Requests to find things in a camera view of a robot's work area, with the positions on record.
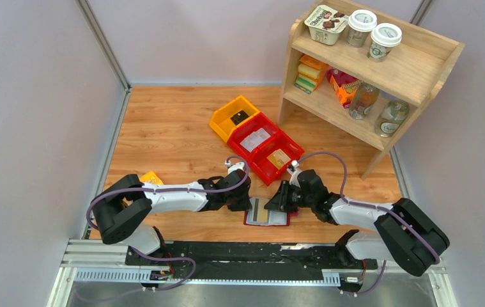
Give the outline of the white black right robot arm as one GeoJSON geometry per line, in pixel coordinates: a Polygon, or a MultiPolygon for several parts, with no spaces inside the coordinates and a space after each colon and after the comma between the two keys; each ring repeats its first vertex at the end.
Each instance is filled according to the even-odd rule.
{"type": "Polygon", "coordinates": [[[421,276],[450,246],[448,236],[412,200],[362,203],[330,192],[312,169],[282,181],[265,208],[285,213],[310,208],[324,223],[356,226],[358,230],[337,242],[335,257],[346,268],[366,259],[393,261],[421,276]]]}

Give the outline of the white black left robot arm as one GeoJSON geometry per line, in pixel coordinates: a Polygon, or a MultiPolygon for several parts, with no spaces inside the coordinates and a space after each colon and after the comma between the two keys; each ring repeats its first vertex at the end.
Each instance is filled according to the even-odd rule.
{"type": "Polygon", "coordinates": [[[231,168],[224,177],[182,185],[154,185],[130,174],[94,198],[86,215],[104,244],[122,242],[140,252],[149,264],[158,265],[166,259],[167,249],[159,231],[145,224],[147,216],[216,211],[222,207],[245,211],[250,208],[250,185],[251,179],[243,168],[231,168]]]}

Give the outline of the red leather card holder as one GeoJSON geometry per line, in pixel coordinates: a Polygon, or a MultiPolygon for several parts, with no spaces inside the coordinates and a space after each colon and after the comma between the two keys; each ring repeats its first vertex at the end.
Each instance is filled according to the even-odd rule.
{"type": "Polygon", "coordinates": [[[265,205],[270,198],[250,198],[250,209],[245,211],[243,219],[244,225],[247,226],[289,226],[292,217],[298,215],[295,213],[285,213],[277,210],[268,210],[265,205]]]}

